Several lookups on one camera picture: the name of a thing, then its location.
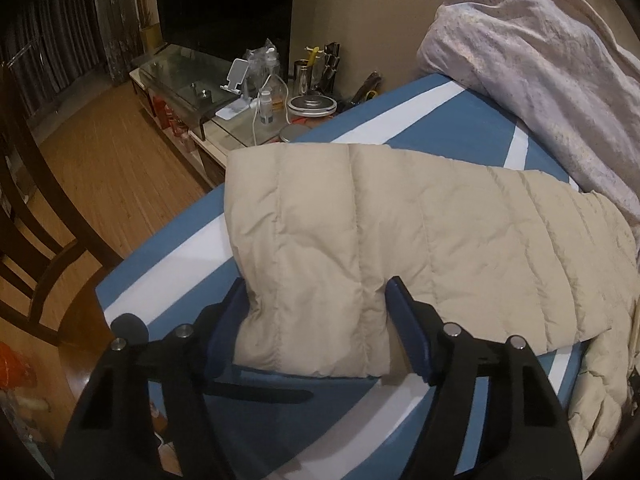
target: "metal screw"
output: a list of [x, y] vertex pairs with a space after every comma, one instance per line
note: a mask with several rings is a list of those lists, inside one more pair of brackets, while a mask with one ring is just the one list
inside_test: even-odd
[[521, 335], [510, 337], [509, 343], [511, 343], [511, 346], [517, 348], [518, 350], [522, 350], [525, 346], [527, 346], [526, 339], [524, 339]]
[[442, 329], [445, 334], [450, 335], [451, 337], [458, 337], [462, 334], [462, 327], [457, 323], [445, 323]]
[[179, 327], [177, 327], [174, 333], [180, 339], [187, 339], [188, 337], [191, 337], [193, 335], [193, 326], [185, 323], [184, 325], [180, 325]]
[[117, 337], [113, 341], [111, 341], [111, 350], [115, 350], [116, 352], [122, 350], [127, 345], [127, 340], [123, 337]]

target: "wooden floor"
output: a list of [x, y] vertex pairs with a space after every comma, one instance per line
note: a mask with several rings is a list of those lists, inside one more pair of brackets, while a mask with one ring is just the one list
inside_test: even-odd
[[[204, 195], [142, 111], [130, 84], [113, 88], [82, 108], [45, 140], [41, 150], [82, 215], [123, 257]], [[39, 193], [29, 206], [58, 242], [71, 240]], [[62, 276], [45, 305], [47, 326], [57, 328], [73, 297], [97, 269], [98, 263], [85, 254]], [[1, 280], [0, 299], [26, 312], [26, 298]], [[38, 386], [28, 394], [47, 399], [52, 407], [50, 413], [35, 418], [46, 439], [59, 446], [75, 400], [58, 350], [2, 319], [0, 340], [34, 366]]]

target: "orange object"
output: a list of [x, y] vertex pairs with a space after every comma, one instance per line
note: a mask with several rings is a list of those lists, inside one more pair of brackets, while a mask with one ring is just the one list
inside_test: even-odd
[[35, 386], [35, 374], [26, 359], [0, 342], [0, 390]]

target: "television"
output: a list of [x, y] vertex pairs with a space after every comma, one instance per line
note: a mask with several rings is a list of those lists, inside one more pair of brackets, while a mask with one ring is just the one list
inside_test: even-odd
[[268, 38], [278, 49], [281, 66], [289, 64], [293, 0], [157, 1], [168, 43], [233, 61]]

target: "chair backrest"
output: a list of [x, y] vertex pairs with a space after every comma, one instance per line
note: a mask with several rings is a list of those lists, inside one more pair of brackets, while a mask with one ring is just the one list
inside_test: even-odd
[[9, 67], [3, 63], [0, 63], [0, 129], [3, 129], [6, 139], [20, 155], [44, 199], [75, 237], [62, 247], [50, 236], [24, 203], [6, 163], [8, 153], [0, 153], [2, 193], [25, 227], [53, 254], [52, 257], [45, 256], [24, 237], [5, 211], [0, 210], [0, 253], [11, 258], [36, 283], [32, 288], [0, 261], [0, 277], [30, 299], [26, 316], [0, 300], [0, 317], [39, 339], [58, 345], [60, 340], [55, 330], [40, 323], [44, 302], [58, 278], [85, 251], [90, 252], [107, 268], [117, 266], [122, 259], [94, 231], [55, 179], [31, 135], [15, 79]]

